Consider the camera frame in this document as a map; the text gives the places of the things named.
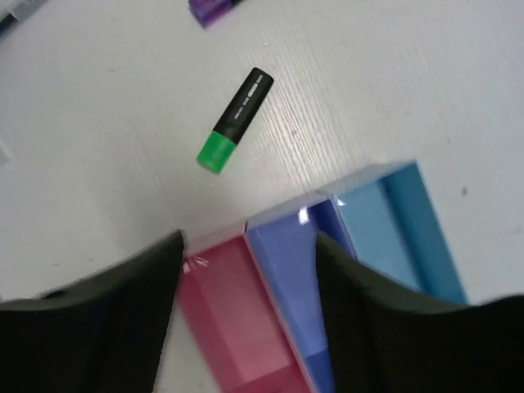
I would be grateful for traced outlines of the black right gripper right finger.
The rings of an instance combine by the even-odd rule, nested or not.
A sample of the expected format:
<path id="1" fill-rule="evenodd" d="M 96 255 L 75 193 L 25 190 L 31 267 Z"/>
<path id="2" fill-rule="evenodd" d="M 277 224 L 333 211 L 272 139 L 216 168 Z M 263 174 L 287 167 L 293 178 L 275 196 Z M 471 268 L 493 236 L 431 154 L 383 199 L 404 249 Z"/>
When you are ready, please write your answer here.
<path id="1" fill-rule="evenodd" d="M 459 305 L 400 285 L 317 236 L 338 392 L 520 392 L 523 298 Z"/>

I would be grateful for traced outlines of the green and black highlighter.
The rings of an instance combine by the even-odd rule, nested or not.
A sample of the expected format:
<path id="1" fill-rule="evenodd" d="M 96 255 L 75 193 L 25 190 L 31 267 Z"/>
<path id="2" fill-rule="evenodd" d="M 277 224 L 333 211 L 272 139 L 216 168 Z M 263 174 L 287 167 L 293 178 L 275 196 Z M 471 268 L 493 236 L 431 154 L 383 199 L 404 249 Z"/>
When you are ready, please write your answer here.
<path id="1" fill-rule="evenodd" d="M 273 82 L 273 77 L 260 68 L 254 67 L 251 70 L 212 129 L 196 158 L 198 164 L 214 174 L 222 171 L 267 97 Z"/>

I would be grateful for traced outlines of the blue and white pen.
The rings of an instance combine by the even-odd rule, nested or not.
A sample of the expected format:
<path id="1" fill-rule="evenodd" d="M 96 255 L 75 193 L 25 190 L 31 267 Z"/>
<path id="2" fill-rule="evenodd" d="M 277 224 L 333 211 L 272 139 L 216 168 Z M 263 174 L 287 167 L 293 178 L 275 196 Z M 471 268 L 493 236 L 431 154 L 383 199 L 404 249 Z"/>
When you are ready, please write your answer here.
<path id="1" fill-rule="evenodd" d="M 1 14 L 1 37 L 24 21 L 32 10 L 31 1 L 14 1 Z"/>

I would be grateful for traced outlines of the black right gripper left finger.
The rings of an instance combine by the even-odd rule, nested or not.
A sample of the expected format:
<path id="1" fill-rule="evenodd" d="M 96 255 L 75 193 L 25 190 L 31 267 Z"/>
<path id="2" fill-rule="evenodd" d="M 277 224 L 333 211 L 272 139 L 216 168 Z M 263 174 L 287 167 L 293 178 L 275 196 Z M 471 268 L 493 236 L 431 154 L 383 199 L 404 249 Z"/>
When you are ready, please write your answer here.
<path id="1" fill-rule="evenodd" d="M 181 231 L 108 269 L 1 303 L 3 392 L 152 392 L 183 264 Z"/>

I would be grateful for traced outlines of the purple and black highlighter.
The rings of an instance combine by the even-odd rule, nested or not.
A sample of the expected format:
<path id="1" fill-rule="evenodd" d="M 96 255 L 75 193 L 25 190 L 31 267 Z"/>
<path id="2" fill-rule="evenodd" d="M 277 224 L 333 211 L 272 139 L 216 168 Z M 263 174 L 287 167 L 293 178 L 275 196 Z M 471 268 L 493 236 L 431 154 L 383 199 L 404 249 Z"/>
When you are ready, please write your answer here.
<path id="1" fill-rule="evenodd" d="M 202 27 L 206 27 L 231 11 L 242 0 L 188 0 L 191 13 Z"/>

